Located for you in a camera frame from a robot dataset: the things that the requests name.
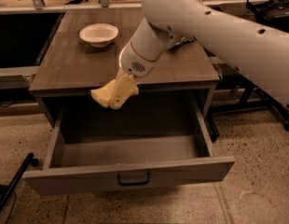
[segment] black metal stand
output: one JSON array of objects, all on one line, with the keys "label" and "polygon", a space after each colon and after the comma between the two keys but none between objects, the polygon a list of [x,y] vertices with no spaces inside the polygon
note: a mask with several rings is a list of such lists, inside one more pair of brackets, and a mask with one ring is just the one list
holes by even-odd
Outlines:
[{"label": "black metal stand", "polygon": [[216,113],[249,110],[249,109],[256,109],[256,108],[261,108],[261,107],[274,106],[286,120],[286,122],[283,124],[284,129],[286,131],[289,131],[289,113],[281,104],[279,104],[277,101],[275,101],[273,98],[271,98],[269,95],[265,93],[264,93],[263,100],[249,102],[249,98],[251,97],[251,94],[255,89],[255,85],[248,79],[241,77],[241,84],[239,86],[244,87],[244,92],[240,100],[236,104],[212,106],[209,108],[207,121],[208,121],[210,130],[212,132],[210,136],[213,142],[216,141],[217,138],[220,136],[220,133],[218,132],[218,129],[212,118],[212,114],[216,114]]},{"label": "black metal stand", "polygon": [[13,177],[13,179],[10,182],[9,185],[7,185],[7,186],[0,185],[0,195],[1,195],[1,198],[0,198],[0,213],[1,213],[2,209],[4,208],[5,204],[7,203],[8,198],[13,193],[14,188],[16,188],[16,186],[18,185],[19,181],[21,180],[21,177],[22,177],[23,173],[25,172],[25,170],[27,169],[27,167],[30,164],[32,164],[33,166],[36,166],[38,164],[38,160],[37,159],[33,159],[33,157],[34,157],[33,153],[29,153],[27,155],[27,157],[23,161],[21,167],[19,168],[17,173],[14,175],[14,177]]}]

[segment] caster wheel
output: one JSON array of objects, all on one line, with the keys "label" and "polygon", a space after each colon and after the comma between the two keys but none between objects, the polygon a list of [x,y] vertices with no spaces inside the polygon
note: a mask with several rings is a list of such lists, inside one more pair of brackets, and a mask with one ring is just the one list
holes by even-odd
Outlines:
[{"label": "caster wheel", "polygon": [[286,131],[289,131],[289,123],[284,123],[283,127]]},{"label": "caster wheel", "polygon": [[211,141],[212,141],[212,142],[216,142],[216,140],[217,140],[217,135],[216,135],[216,134],[211,134],[211,135],[210,135],[210,138],[211,138]]},{"label": "caster wheel", "polygon": [[33,167],[36,167],[38,164],[39,164],[39,159],[32,159],[32,160],[31,160],[31,165],[32,165]]}]

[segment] desk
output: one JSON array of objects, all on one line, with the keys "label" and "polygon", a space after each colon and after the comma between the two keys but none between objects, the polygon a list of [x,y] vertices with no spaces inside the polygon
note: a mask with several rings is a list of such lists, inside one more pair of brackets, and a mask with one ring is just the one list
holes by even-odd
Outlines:
[{"label": "desk", "polygon": [[[43,169],[23,175],[41,195],[221,181],[234,163],[213,156],[204,118],[219,78],[198,43],[166,52],[119,111],[91,100],[142,17],[140,8],[66,11],[30,88],[54,126]],[[105,49],[79,39],[95,22],[119,30]]]}]

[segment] tiled floor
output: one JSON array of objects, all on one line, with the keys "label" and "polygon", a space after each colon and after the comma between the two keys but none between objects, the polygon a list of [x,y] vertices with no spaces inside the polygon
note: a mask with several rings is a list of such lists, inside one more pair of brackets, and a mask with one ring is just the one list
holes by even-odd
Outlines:
[{"label": "tiled floor", "polygon": [[[21,180],[8,223],[289,224],[289,132],[279,116],[263,109],[214,121],[220,132],[215,155],[236,159],[221,183],[45,197]],[[9,183],[28,152],[42,164],[51,135],[37,105],[0,108],[0,184]]]}]

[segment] brown tabletop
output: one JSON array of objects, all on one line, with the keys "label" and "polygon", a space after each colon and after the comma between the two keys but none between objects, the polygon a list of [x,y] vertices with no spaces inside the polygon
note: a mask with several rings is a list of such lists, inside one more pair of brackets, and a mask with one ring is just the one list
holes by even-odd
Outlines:
[{"label": "brown tabletop", "polygon": [[[41,63],[30,92],[38,97],[89,91],[113,79],[118,56],[143,17],[140,8],[67,10]],[[103,49],[82,41],[79,32],[93,23],[115,25],[118,36]],[[196,86],[218,83],[219,78],[203,47],[197,42],[167,51],[150,76],[138,79],[140,87]]]}]

